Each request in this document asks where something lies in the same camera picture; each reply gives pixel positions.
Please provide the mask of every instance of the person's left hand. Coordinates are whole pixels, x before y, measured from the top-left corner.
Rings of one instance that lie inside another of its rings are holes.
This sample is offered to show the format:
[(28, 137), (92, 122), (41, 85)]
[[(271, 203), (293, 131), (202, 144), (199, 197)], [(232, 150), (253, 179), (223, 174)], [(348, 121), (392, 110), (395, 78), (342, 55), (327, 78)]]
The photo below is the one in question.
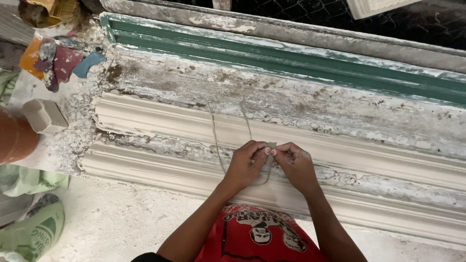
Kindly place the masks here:
[(252, 185), (270, 153), (267, 145), (264, 141), (251, 140), (235, 150), (228, 171), (220, 184), (235, 193)]

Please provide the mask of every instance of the terracotta pot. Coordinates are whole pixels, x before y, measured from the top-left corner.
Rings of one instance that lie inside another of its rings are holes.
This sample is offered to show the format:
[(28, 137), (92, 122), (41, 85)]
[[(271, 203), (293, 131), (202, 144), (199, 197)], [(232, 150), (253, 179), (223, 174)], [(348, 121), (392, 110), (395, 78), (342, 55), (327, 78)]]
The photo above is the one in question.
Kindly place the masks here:
[(39, 142), (39, 135), (22, 118), (14, 117), (0, 106), (0, 165), (30, 155)]

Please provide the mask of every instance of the plaster-covered floor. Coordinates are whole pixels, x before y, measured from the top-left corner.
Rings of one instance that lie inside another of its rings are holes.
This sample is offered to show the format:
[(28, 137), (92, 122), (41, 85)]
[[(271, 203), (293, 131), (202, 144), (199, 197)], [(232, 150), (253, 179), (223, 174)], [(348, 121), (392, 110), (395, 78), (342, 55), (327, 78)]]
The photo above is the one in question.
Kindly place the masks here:
[[(202, 200), (155, 188), (73, 177), (68, 190), (53, 191), (65, 206), (58, 243), (39, 262), (131, 261), (157, 251)], [(311, 222), (298, 224), (316, 240)], [(345, 225), (374, 262), (464, 262), (466, 248)]]

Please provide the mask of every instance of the strip of material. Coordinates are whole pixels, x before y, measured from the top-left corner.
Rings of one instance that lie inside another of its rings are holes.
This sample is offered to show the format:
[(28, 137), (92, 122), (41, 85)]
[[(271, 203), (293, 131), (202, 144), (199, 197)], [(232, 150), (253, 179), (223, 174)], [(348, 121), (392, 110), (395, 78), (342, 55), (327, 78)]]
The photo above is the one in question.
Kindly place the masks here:
[(463, 50), (163, 0), (100, 1), (106, 10), (118, 14), (466, 73), (466, 51)]
[(466, 75), (361, 55), (102, 13), (112, 43), (132, 50), (345, 88), (466, 104)]
[[(218, 165), (95, 142), (82, 160), (85, 174), (208, 196), (222, 180)], [(466, 214), (323, 187), (343, 223), (466, 245)], [(286, 180), (249, 187), (233, 202), (309, 216), (303, 196)]]
[(347, 0), (354, 19), (366, 18), (420, 0)]
[[(165, 134), (214, 145), (209, 112), (104, 93), (96, 105), (97, 126), (128, 135)], [(218, 144), (239, 148), (249, 141), (244, 119), (214, 114)], [(252, 138), (278, 145), (294, 142), (317, 164), (466, 190), (466, 163), (344, 136), (322, 135), (296, 127), (249, 120)]]

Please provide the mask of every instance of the printed graphic on shirt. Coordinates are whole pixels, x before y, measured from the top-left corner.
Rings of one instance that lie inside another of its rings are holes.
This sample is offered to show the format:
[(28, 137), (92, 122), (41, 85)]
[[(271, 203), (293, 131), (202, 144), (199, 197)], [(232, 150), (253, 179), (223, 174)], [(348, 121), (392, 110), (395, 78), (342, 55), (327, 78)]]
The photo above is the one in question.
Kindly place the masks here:
[(233, 218), (236, 218), (239, 224), (250, 225), (252, 227), (249, 234), (253, 242), (258, 245), (267, 245), (270, 243), (273, 236), (268, 228), (275, 226), (283, 232), (282, 238), (286, 247), (299, 252), (306, 251), (306, 247), (298, 234), (277, 214), (265, 211), (239, 210), (234, 214), (226, 215), (223, 217), (223, 220), (230, 221)]

